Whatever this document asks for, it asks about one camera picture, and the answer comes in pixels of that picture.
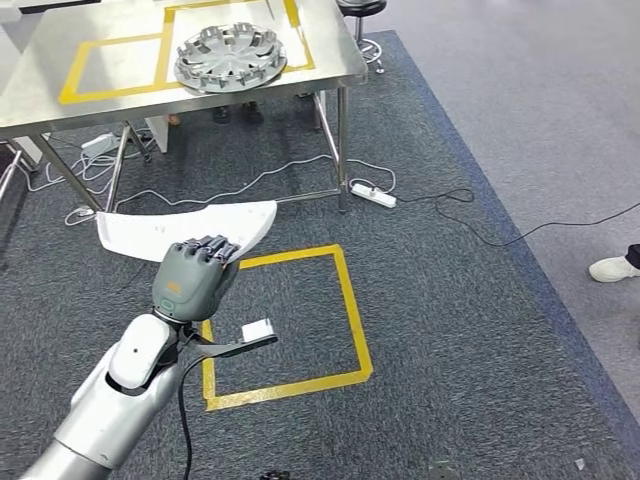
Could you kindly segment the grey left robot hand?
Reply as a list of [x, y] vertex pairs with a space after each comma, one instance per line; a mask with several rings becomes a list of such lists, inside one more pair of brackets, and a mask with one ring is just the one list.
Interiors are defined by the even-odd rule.
[[212, 317], [237, 275], [239, 249], [222, 235], [171, 245], [152, 284], [154, 313], [183, 324]]

